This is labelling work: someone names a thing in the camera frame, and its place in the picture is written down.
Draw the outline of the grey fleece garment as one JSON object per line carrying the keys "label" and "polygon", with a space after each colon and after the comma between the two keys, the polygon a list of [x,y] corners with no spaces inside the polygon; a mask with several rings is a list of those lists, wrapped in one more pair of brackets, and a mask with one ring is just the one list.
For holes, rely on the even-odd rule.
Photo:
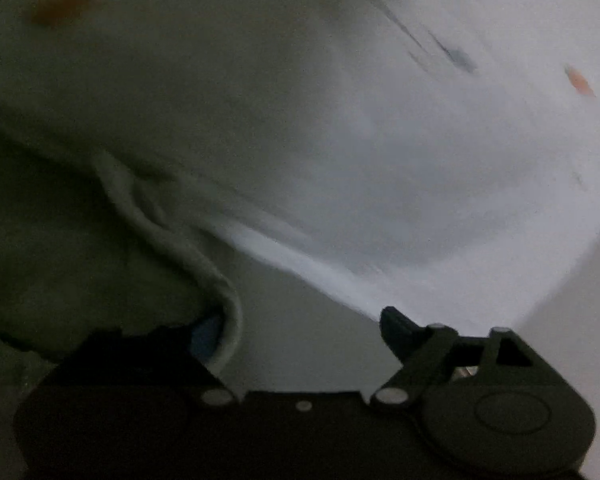
{"label": "grey fleece garment", "polygon": [[117,159],[73,165],[42,134],[0,107],[0,479],[197,478],[202,404],[108,382],[80,352],[103,330],[220,323],[219,373],[242,336],[234,286]]}

